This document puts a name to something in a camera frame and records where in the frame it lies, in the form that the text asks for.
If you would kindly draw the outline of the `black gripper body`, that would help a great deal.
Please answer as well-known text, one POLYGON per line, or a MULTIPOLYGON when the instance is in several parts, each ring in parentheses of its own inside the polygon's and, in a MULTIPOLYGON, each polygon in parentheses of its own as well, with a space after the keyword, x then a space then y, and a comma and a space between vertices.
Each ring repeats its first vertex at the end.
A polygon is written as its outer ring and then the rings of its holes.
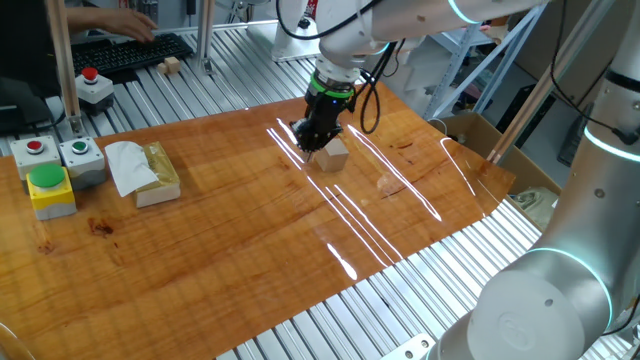
POLYGON ((311 92, 305 94, 307 109, 303 135, 309 139, 333 139, 341 131, 338 116, 349 106, 353 92, 311 92))

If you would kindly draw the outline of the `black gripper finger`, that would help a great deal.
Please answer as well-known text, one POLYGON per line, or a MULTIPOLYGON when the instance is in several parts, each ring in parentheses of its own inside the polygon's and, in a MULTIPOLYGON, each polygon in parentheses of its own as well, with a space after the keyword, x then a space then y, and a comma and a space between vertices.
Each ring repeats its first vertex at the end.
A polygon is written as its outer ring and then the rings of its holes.
POLYGON ((322 150, 331 140, 342 132, 341 127, 334 127, 329 130, 313 130, 310 137, 310 152, 322 150))
POLYGON ((306 118, 302 118, 298 121, 291 123, 291 130, 293 132, 296 144, 301 151, 302 159, 304 161, 310 161, 313 157, 313 135, 309 121, 306 118))

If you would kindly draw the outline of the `person's hand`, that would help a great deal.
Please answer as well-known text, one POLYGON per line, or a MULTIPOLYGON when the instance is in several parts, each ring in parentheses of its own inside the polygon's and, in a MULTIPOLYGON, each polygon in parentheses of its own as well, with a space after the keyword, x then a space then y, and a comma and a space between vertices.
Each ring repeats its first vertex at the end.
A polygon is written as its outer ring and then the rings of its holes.
POLYGON ((100 28, 117 35, 146 43, 154 40, 158 26, 149 17, 132 9, 105 9, 100 15, 100 28))

